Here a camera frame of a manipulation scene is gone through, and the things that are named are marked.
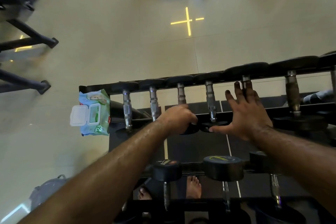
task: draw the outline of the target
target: blue and green package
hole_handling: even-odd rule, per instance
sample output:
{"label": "blue and green package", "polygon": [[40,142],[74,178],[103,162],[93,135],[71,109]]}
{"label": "blue and green package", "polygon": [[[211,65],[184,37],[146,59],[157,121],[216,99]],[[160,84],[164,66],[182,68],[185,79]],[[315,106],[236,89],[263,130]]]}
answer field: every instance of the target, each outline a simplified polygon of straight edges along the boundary
{"label": "blue and green package", "polygon": [[79,102],[90,108],[87,123],[81,126],[83,136],[109,135],[110,124],[110,97],[106,91],[99,90],[89,93],[79,93]]}

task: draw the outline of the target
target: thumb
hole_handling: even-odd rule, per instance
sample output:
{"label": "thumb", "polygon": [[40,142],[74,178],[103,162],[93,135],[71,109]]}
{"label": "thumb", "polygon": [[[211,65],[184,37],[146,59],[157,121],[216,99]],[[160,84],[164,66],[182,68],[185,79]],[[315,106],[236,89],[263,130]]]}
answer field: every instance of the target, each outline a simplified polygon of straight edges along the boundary
{"label": "thumb", "polygon": [[232,124],[229,124],[227,126],[212,126],[211,128],[209,128],[209,131],[227,135],[231,133],[232,129],[233,129]]}

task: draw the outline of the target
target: forearm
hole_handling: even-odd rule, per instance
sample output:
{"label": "forearm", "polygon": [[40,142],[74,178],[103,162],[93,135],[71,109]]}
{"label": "forearm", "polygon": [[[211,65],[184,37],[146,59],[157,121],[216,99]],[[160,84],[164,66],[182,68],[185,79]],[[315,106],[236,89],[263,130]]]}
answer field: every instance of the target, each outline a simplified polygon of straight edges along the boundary
{"label": "forearm", "polygon": [[71,179],[22,223],[111,223],[168,132],[159,120],[149,124]]}
{"label": "forearm", "polygon": [[336,151],[271,127],[253,131],[252,142],[336,216]]}

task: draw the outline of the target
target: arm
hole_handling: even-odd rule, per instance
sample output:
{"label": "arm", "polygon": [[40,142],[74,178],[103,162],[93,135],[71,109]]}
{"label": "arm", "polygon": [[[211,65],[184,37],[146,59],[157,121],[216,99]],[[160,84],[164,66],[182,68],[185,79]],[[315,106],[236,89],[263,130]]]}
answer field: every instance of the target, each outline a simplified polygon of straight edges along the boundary
{"label": "arm", "polygon": [[160,144],[197,117],[179,105],[72,178],[19,224],[112,223]]}
{"label": "arm", "polygon": [[232,123],[212,127],[212,132],[250,140],[336,217],[336,150],[276,131],[258,94],[252,89],[252,83],[247,85],[246,98],[239,82],[234,88],[237,101],[228,90],[225,92],[233,110]]}

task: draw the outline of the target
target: open white plastic lid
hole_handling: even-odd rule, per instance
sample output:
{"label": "open white plastic lid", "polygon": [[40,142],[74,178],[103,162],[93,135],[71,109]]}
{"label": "open white plastic lid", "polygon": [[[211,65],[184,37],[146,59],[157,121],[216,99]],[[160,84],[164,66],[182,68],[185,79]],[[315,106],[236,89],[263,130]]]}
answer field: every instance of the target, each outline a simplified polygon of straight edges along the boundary
{"label": "open white plastic lid", "polygon": [[70,114],[70,125],[73,127],[85,125],[87,121],[88,110],[89,108],[87,105],[73,106]]}

